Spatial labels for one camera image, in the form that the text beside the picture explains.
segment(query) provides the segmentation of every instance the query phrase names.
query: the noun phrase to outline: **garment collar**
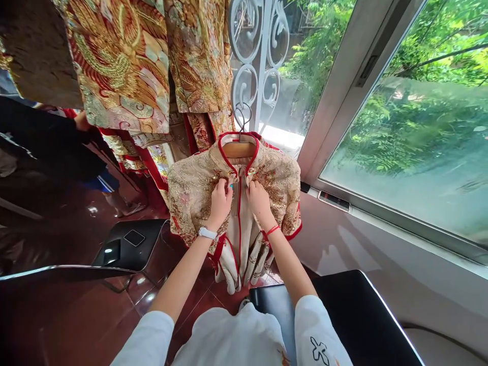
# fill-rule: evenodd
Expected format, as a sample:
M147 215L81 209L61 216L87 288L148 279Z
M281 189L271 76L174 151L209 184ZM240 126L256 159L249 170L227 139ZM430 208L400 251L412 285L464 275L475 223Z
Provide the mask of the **garment collar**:
M256 152L254 153L254 156L251 157L251 160L248 162L245 169L246 183L249 184L254 174L259 170L259 167L262 165L262 137L256 132L242 132L241 135L244 141L256 144ZM227 159L227 157L225 156L222 147L225 144L234 141L239 141L239 132L226 132L220 135L219 139L210 148L210 156L217 165L220 171L220 176L229 178L230 182L234 182L239 179L239 172L229 162L229 159Z

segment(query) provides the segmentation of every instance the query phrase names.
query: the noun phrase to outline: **ornate metal railing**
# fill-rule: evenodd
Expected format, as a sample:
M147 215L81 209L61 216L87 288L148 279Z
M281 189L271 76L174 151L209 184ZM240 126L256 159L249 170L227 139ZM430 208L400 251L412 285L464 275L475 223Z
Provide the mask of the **ornate metal railing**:
M248 19L253 27L251 30L243 30L249 41L252 41L253 47L249 55L244 55L244 50L240 50L237 40L242 29L240 21L246 12ZM290 31L286 19L285 10L282 0L232 0L230 5L229 16L229 37L233 54L242 65L234 76L232 82L231 100L234 109L234 115L237 123L241 126L242 120L246 117L250 119L249 130L262 132L267 122L272 116L276 107L278 95L280 93L280 73L278 69L285 61L290 43ZM286 48L281 52L280 59L273 59L272 50L278 47L278 38L284 40ZM242 77L245 74L251 75L251 85L243 82ZM271 82L272 92L265 95L264 86ZM269 116L262 119L263 104L271 108Z

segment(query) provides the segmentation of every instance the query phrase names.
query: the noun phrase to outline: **black embroidered logo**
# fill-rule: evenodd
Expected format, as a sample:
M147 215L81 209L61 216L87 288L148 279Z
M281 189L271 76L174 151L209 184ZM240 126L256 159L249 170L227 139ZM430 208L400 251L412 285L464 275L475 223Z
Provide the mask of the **black embroidered logo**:
M327 349L327 346L322 342L318 343L313 337L310 337L310 342L312 342L312 346L314 346L314 350L312 351L314 360L322 360L324 365L329 366L329 359L325 355L325 350Z

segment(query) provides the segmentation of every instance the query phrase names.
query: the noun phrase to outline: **person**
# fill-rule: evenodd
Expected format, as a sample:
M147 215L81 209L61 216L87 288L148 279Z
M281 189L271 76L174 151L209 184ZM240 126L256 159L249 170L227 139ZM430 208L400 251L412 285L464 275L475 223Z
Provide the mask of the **person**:
M206 228L216 232L229 214L232 185L225 189L220 179L211 197L211 213ZM280 276L295 307L297 364L350 366L351 360L337 336L327 310L299 259L271 214L269 196L256 181L247 191L253 214L273 250ZM154 298L149 312L134 329L111 366L163 366L174 324L197 279L212 239L198 236L164 286ZM173 365L287 365L280 325L271 314L258 312L247 303L236 316L213 308L195 321L188 342Z
M145 209L143 204L125 202L119 192L120 183L107 164L84 146L89 127L85 112L66 118L50 113L55 109L43 104L31 108L0 96L0 148L17 158L27 155L37 160L55 177L70 178L102 192L119 218Z

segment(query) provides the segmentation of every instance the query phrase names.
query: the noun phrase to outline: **window frame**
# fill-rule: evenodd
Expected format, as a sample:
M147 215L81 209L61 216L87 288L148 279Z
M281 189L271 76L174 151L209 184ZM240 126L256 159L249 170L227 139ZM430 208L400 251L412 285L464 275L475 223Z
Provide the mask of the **window frame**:
M386 14L378 12L374 18L369 19L368 25L364 25L364 18L368 18L369 14L372 15L369 11L374 7L376 1L364 4L362 0L357 0L350 25L344 34L319 106L298 157L298 163L302 168L301 180L317 190L326 191L348 201L355 209L371 214L476 263L488 266L488 248L483 245L320 178L325 165L373 92L374 85L428 0L410 1L392 31L387 24L394 16L398 16L398 13L394 13L394 9L401 1L408 0L392 1ZM378 23L381 16L383 16L381 23ZM361 38L360 33L363 41L371 36L373 39L367 43L367 47L365 44L361 44L358 48L354 48L354 39ZM362 87L355 86L375 46L380 42L381 36L383 35L384 40L384 35L388 36L388 33L391 33L391 36L365 83ZM351 57L356 57L361 62L355 60L353 63L348 63L347 59Z

